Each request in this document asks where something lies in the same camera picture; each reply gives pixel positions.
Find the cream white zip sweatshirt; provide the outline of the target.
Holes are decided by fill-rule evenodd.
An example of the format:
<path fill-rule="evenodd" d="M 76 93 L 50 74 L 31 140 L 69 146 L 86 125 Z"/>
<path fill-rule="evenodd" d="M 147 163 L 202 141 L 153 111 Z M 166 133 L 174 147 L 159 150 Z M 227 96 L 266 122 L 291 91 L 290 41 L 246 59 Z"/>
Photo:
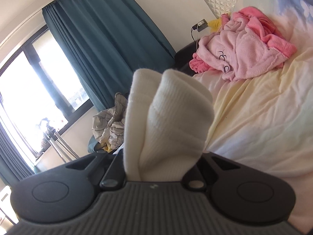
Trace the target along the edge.
<path fill-rule="evenodd" d="M 201 157 L 213 120 L 211 93 L 194 78 L 137 70 L 125 120 L 127 180 L 180 181 Z"/>

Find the yellow cloth on sofa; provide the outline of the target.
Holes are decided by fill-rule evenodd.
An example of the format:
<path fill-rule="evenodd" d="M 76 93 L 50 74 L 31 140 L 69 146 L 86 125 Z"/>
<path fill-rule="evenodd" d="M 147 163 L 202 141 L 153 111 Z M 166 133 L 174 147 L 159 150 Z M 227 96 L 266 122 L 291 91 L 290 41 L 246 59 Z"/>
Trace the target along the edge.
<path fill-rule="evenodd" d="M 111 146 L 109 143 L 105 143 L 103 149 L 108 153 L 115 150 L 115 148 L 113 146 Z"/>

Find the beige crumpled quilted jacket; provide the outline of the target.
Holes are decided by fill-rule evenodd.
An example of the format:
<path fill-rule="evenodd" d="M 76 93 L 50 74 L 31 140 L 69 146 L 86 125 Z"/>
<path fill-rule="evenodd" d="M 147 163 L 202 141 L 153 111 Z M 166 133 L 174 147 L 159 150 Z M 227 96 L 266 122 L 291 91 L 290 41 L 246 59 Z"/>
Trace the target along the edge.
<path fill-rule="evenodd" d="M 92 118 L 92 132 L 96 140 L 94 151 L 104 150 L 109 143 L 117 150 L 124 142 L 125 117 L 128 100 L 121 94 L 115 94 L 114 106 L 103 110 Z"/>

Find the metal garment steamer stand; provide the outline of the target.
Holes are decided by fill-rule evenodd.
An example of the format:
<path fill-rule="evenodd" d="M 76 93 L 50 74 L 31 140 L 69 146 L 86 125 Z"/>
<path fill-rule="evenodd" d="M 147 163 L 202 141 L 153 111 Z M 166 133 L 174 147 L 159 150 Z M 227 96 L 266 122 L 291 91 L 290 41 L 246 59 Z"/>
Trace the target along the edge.
<path fill-rule="evenodd" d="M 44 139 L 51 145 L 64 163 L 78 159 L 79 155 L 67 144 L 58 131 L 52 127 L 49 122 L 48 118 L 44 118 L 39 124 L 39 128 L 43 132 Z"/>

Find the pastel rainbow bed blanket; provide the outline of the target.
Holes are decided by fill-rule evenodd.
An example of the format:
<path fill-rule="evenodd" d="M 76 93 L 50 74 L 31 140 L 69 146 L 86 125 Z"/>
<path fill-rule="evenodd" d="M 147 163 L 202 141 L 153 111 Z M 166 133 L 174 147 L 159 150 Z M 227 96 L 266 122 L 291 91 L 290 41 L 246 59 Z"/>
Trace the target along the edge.
<path fill-rule="evenodd" d="M 312 230 L 312 0 L 239 0 L 266 14 L 297 52 L 281 69 L 229 82 L 195 75 L 213 96 L 215 120 L 205 150 L 289 183 L 296 204 L 289 222 Z"/>

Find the teal curtain left of window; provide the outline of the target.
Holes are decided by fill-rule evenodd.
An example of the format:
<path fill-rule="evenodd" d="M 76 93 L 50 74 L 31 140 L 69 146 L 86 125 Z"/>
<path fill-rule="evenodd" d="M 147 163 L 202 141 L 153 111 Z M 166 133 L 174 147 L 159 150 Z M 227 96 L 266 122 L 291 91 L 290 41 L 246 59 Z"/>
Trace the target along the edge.
<path fill-rule="evenodd" d="M 1 124 L 0 134 L 1 180 L 8 186 L 14 186 L 19 181 L 34 175 L 34 171 L 19 154 L 7 132 Z"/>

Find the teal curtain of window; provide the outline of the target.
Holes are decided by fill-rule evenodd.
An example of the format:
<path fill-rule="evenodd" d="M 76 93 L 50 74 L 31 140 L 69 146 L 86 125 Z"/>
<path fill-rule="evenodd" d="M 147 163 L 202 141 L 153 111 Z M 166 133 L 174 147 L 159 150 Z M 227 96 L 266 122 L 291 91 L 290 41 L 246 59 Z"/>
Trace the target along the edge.
<path fill-rule="evenodd" d="M 7 132 L 1 124 L 0 134 L 1 180 L 8 186 L 14 186 L 19 181 L 34 175 L 34 171 L 19 154 Z"/>
<path fill-rule="evenodd" d="M 98 111 L 130 91 L 137 69 L 174 66 L 175 50 L 134 0 L 54 0 L 42 14 Z"/>

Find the dark framed window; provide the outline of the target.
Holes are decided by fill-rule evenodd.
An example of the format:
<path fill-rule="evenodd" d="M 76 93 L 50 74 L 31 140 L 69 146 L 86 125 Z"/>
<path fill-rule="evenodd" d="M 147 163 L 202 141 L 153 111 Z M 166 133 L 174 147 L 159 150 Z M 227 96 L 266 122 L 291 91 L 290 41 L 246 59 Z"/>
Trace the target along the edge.
<path fill-rule="evenodd" d="M 1 67 L 1 122 L 28 163 L 49 148 L 48 127 L 63 134 L 92 106 L 46 25 Z"/>

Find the teal curtain right of window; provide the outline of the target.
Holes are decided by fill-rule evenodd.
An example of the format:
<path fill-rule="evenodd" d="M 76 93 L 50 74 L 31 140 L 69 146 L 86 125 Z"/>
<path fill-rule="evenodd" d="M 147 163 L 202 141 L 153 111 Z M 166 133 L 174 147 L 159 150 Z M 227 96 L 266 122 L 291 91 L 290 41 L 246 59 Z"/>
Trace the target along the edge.
<path fill-rule="evenodd" d="M 54 0 L 42 14 L 98 111 L 130 91 L 137 69 L 174 66 L 175 50 L 134 0 Z"/>

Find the pink fleece bathrobe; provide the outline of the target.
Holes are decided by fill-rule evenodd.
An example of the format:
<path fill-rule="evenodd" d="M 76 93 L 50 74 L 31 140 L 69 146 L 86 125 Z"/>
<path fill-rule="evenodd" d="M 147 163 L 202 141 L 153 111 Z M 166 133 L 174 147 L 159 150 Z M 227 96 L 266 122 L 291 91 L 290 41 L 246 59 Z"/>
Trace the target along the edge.
<path fill-rule="evenodd" d="M 223 14 L 219 30 L 199 40 L 189 66 L 196 73 L 220 71 L 224 80 L 246 80 L 281 68 L 296 51 L 263 12 L 249 6 Z"/>

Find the yellow plush toy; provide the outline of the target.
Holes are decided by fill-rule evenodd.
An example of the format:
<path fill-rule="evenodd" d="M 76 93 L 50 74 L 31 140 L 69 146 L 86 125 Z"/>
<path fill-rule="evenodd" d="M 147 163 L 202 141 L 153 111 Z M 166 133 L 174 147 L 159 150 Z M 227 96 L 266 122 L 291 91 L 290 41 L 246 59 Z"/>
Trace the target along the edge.
<path fill-rule="evenodd" d="M 208 22 L 208 27 L 210 28 L 210 32 L 218 32 L 220 28 L 222 27 L 222 19 L 218 18 L 215 20 L 211 20 Z"/>

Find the wall power socket with charger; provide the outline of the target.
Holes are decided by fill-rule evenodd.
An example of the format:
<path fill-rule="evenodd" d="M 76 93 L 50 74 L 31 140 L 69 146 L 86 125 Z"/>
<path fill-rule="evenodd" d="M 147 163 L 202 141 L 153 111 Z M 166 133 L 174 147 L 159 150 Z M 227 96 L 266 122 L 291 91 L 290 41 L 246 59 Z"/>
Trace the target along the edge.
<path fill-rule="evenodd" d="M 196 46 L 198 47 L 198 42 L 202 37 L 201 32 L 208 27 L 207 21 L 202 19 L 200 22 L 196 23 L 191 27 L 191 38 Z"/>

